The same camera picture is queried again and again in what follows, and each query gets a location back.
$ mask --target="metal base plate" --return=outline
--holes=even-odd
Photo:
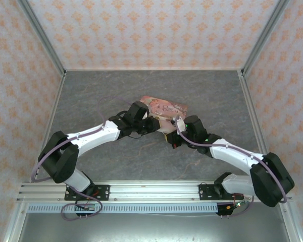
[[[94,198],[97,198],[100,201],[109,200],[110,185],[95,185],[94,190],[97,191],[97,194],[95,196],[93,196]],[[86,198],[77,194],[71,188],[66,187],[64,200],[65,201],[80,201],[80,200],[86,200]]]
[[[198,194],[200,200],[243,200],[243,195],[225,193],[219,195],[214,190],[213,184],[200,184],[198,185]]]

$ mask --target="patterned wallpaper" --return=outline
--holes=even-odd
[[[0,241],[29,181],[60,75],[16,0],[0,1]]]
[[[269,148],[295,181],[303,215],[303,0],[290,1],[247,81]]]
[[[30,0],[66,69],[240,69],[278,0]]]

